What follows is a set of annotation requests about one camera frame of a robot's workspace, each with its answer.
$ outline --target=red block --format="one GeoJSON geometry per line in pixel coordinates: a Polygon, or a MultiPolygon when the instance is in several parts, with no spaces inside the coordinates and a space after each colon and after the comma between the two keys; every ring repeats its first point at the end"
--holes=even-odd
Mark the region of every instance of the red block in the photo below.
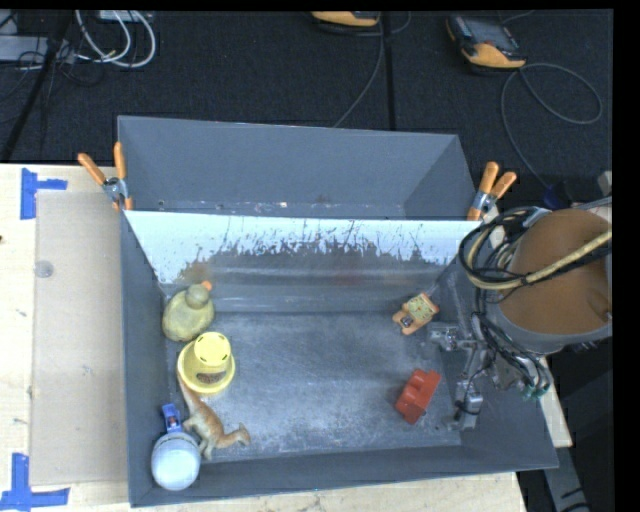
{"type": "Polygon", "coordinates": [[[439,382],[440,374],[434,370],[413,372],[396,402],[396,409],[408,423],[413,425],[424,414],[439,382]]]}

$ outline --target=gray plastic tub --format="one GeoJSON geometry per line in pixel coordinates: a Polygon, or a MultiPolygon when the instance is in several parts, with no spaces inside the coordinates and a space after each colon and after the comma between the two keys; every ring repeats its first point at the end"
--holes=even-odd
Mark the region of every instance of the gray plastic tub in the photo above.
{"type": "Polygon", "coordinates": [[[132,506],[555,467],[539,404],[478,381],[474,430],[449,431],[464,364],[391,316],[432,290],[468,329],[455,264],[474,188],[455,135],[121,117],[136,209],[121,216],[132,506]],[[160,408],[187,411],[161,330],[166,300],[214,282],[236,376],[205,400],[247,447],[214,451],[195,484],[153,481],[160,408]],[[409,425],[394,403],[414,369],[442,380],[409,425]]]}

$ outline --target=black carpet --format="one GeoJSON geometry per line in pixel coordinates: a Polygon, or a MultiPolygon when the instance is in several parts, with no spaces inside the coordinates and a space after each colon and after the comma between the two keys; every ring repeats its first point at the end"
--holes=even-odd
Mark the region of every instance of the black carpet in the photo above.
{"type": "MultiPolygon", "coordinates": [[[[104,47],[123,44],[114,40],[115,25],[84,12],[104,47]]],[[[78,63],[47,75],[9,161],[75,163],[78,152],[87,152],[98,165],[112,165],[120,114],[334,126],[378,66],[341,128],[457,134],[476,184],[489,160],[518,173],[503,209],[544,206],[551,186],[570,200],[602,197],[597,179],[612,168],[613,9],[538,10],[514,19],[506,26],[528,56],[527,68],[487,75],[473,73],[457,51],[445,28],[449,14],[385,13],[380,53],[379,37],[328,33],[302,12],[156,11],[158,49],[149,65],[128,70],[78,63]]],[[[527,12],[464,14],[506,20],[527,12]]],[[[34,14],[31,30],[46,36],[42,17],[34,14]]],[[[142,56],[149,40],[137,30],[142,56]]],[[[75,20],[67,38],[81,40],[75,20]]],[[[0,67],[0,144],[36,75],[13,64],[0,67]]],[[[610,345],[594,354],[559,356],[570,361],[554,369],[561,398],[572,375],[584,374],[581,365],[593,368],[595,358],[597,372],[607,371],[610,345]]],[[[599,446],[612,453],[612,440],[603,439],[599,446]]],[[[609,458],[601,461],[591,470],[608,474],[602,464],[609,458]]],[[[592,492],[592,501],[613,503],[612,479],[592,492]]]]}

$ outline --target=yellow cup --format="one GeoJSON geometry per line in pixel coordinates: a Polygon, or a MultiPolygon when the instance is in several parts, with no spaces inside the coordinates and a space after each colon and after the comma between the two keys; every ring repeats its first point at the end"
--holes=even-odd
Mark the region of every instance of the yellow cup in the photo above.
{"type": "Polygon", "coordinates": [[[180,351],[177,370],[196,393],[219,393],[236,372],[229,340],[219,332],[201,334],[180,351]]]}

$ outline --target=bin floor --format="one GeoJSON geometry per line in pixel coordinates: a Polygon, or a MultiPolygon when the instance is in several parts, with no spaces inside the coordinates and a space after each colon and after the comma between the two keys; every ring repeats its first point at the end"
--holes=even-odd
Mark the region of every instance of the bin floor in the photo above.
{"type": "MultiPolygon", "coordinates": [[[[361,314],[218,315],[210,326],[231,342],[236,374],[204,397],[229,432],[242,422],[249,446],[214,451],[212,462],[287,455],[461,444],[441,418],[452,412],[439,347],[404,336],[391,316],[361,314]],[[416,424],[394,408],[415,369],[440,381],[416,424]]],[[[171,398],[188,413],[175,381],[181,343],[165,340],[171,398]]]]}

